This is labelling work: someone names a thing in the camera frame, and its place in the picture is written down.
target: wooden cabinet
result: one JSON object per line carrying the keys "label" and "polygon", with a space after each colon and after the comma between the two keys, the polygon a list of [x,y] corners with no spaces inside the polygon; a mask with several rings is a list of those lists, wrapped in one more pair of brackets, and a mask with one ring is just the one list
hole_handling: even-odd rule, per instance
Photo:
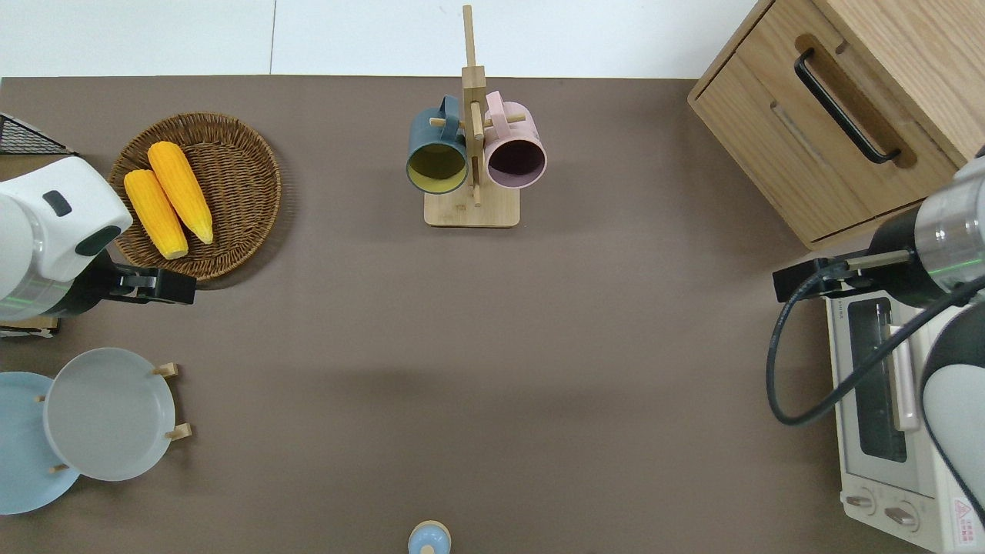
{"label": "wooden cabinet", "polygon": [[985,145],[983,37],[985,0],[761,0],[689,103],[821,248],[919,203]]}

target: mug tree stand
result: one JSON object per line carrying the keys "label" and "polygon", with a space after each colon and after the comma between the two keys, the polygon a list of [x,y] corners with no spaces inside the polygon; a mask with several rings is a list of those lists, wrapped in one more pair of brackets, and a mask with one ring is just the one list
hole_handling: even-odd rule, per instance
{"label": "mug tree stand", "polygon": [[[476,46],[472,31],[472,6],[462,9],[465,19],[465,57],[462,68],[462,104],[465,113],[465,151],[469,176],[466,182],[446,194],[425,194],[425,222],[432,227],[516,227],[520,223],[520,191],[490,182],[486,178],[483,155],[486,112],[486,68],[476,65]],[[432,125],[443,125],[432,119]]]}

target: warning label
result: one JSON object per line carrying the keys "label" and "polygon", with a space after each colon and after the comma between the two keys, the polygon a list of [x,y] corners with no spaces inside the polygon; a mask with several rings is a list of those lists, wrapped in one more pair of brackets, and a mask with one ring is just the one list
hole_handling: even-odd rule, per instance
{"label": "warning label", "polygon": [[954,499],[954,542],[960,546],[974,546],[975,514],[966,498]]}

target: black drawer handle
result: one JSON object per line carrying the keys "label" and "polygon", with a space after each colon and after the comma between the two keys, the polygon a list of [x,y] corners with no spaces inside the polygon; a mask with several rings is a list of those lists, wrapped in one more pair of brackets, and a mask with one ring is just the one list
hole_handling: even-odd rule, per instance
{"label": "black drawer handle", "polygon": [[814,98],[818,99],[821,103],[821,107],[827,114],[834,119],[834,122],[841,127],[841,130],[848,135],[848,138],[858,147],[859,152],[866,157],[867,160],[873,164],[884,164],[889,160],[892,160],[896,156],[899,156],[899,149],[895,149],[892,152],[883,154],[882,152],[876,150],[876,147],[869,142],[869,139],[862,134],[858,126],[848,118],[848,114],[845,113],[841,106],[831,97],[830,94],[824,89],[824,86],[815,78],[811,70],[807,68],[807,59],[814,54],[813,48],[808,48],[799,58],[797,58],[797,63],[794,64],[794,73],[797,77],[800,77],[801,83],[807,87],[807,90],[811,91]]}

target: toaster oven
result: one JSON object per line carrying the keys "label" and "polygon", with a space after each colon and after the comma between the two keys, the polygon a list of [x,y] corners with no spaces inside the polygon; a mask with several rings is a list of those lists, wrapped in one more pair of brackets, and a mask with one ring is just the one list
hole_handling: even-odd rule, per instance
{"label": "toaster oven", "polygon": [[[843,381],[918,310],[885,292],[825,299],[832,376]],[[948,309],[883,360],[835,408],[845,514],[934,552],[985,552],[981,521],[921,422],[917,389]]]}

